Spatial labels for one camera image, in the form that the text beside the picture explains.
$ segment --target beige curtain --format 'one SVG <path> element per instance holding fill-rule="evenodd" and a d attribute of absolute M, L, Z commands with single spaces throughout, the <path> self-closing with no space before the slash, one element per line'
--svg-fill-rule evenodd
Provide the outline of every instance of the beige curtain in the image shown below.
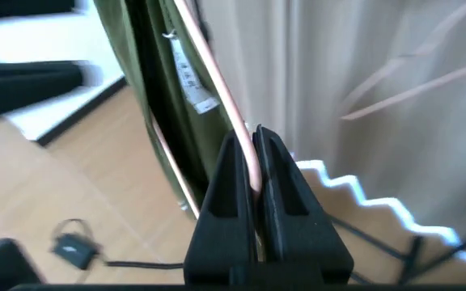
<path fill-rule="evenodd" d="M 464 0 L 201 0 L 212 47 L 246 122 L 278 132 L 297 160 L 356 175 L 419 224 L 466 238 L 466 77 L 363 118 L 339 104 L 407 55 Z M 466 17 L 357 102 L 364 108 L 466 66 Z"/>

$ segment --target power adapter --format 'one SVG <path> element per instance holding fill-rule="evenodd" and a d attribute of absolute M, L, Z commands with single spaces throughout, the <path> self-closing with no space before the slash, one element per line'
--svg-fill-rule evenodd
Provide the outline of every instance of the power adapter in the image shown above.
<path fill-rule="evenodd" d="M 57 237 L 52 252 L 81 270 L 87 270 L 98 255 L 96 244 L 82 235 L 71 233 Z"/>

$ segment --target black baseboard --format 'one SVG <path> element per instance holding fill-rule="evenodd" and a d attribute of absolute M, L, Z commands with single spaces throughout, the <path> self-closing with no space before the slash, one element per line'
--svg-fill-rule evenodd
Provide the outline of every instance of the black baseboard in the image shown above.
<path fill-rule="evenodd" d="M 57 124 L 50 131 L 45 133 L 42 137 L 36 140 L 40 146 L 46 147 L 50 142 L 55 141 L 59 138 L 65 131 L 70 129 L 73 125 L 77 124 L 82 118 L 86 117 L 93 110 L 97 109 L 102 103 L 107 101 L 111 96 L 115 95 L 119 90 L 127 85 L 125 78 L 121 78 L 116 81 L 114 84 L 109 86 L 107 89 L 98 94 L 94 99 L 86 103 L 79 110 L 68 116 L 60 124 Z"/>

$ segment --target olive green cloth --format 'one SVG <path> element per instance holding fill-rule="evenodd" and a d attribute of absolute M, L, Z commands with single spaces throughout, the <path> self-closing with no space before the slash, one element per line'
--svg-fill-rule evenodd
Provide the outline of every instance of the olive green cloth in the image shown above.
<path fill-rule="evenodd" d="M 172 0 L 95 0 L 125 78 L 141 104 L 155 153 L 176 195 L 187 202 L 152 126 L 154 114 L 177 165 L 201 206 L 222 139 L 231 129 L 222 105 L 199 115 L 185 100 L 170 40 L 172 29 L 201 83 L 217 95 Z"/>

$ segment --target power cord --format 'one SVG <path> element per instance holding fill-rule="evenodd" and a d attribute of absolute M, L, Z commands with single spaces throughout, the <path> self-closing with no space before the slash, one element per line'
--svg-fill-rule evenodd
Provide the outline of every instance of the power cord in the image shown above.
<path fill-rule="evenodd" d="M 78 233 L 62 232 L 72 222 L 76 222 L 82 227 L 83 235 Z M 95 241 L 95 237 L 89 223 L 80 218 L 71 218 L 61 221 L 53 229 L 52 240 L 55 242 L 52 249 L 53 253 L 74 265 L 76 268 L 85 271 L 77 279 L 77 283 L 79 284 L 83 283 L 89 276 L 91 271 L 91 261 L 95 258 L 101 259 L 108 267 L 149 268 L 160 270 L 174 270 L 183 267 L 182 263 L 163 264 L 109 260 L 100 250 L 101 245 Z"/>

